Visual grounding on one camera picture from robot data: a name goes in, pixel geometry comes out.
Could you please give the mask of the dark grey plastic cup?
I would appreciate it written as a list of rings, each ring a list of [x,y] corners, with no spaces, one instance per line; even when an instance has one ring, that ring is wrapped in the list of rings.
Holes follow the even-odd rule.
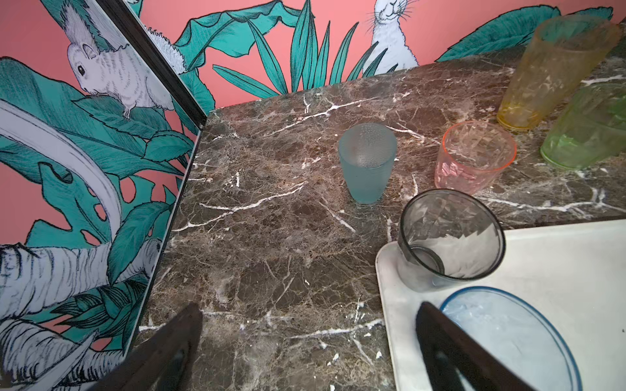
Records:
[[[413,291],[433,292],[481,280],[505,257],[505,233],[481,201],[452,189],[413,197],[401,214],[399,278]]]

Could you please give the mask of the blue plastic cup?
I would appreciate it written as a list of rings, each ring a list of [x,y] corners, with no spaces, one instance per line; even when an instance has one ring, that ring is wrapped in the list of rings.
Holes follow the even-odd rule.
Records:
[[[523,299],[501,289],[475,286],[450,295],[440,310],[533,389],[583,389],[567,343]]]

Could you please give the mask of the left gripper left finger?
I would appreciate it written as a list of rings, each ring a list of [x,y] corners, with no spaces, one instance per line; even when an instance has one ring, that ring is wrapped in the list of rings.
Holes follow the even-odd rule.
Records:
[[[92,390],[185,390],[202,331],[202,312],[196,303],[161,327]]]

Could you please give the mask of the beige plastic tray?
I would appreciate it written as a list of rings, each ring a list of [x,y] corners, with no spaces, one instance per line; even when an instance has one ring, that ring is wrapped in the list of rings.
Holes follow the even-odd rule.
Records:
[[[510,230],[498,270],[475,281],[520,297],[564,338],[585,390],[625,388],[625,222],[613,220]],[[416,293],[398,273],[396,242],[376,257],[376,271],[397,390],[428,390],[415,334],[420,304],[440,306],[455,288]]]

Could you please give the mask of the orange plastic cup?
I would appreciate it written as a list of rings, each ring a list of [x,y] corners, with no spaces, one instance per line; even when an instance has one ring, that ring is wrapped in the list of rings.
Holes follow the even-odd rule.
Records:
[[[543,22],[516,68],[497,113],[510,130],[531,130],[606,57],[622,37],[616,24],[593,15]]]

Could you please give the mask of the teal frosted plastic cup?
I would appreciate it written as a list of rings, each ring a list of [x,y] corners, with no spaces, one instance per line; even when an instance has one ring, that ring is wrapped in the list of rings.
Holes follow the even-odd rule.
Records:
[[[365,205],[377,202],[386,189],[397,154],[394,133],[382,124],[361,123],[342,135],[337,149],[352,198]]]

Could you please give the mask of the pink plastic cup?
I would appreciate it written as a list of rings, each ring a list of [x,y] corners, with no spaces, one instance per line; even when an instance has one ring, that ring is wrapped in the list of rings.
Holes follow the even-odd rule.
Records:
[[[488,187],[517,155],[513,135],[499,125],[467,121],[443,135],[435,166],[435,187],[473,195]]]

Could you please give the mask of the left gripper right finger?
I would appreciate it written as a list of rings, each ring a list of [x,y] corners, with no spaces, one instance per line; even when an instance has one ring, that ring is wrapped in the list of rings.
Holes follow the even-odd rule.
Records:
[[[415,331],[434,390],[530,390],[487,350],[428,301],[417,311]]]

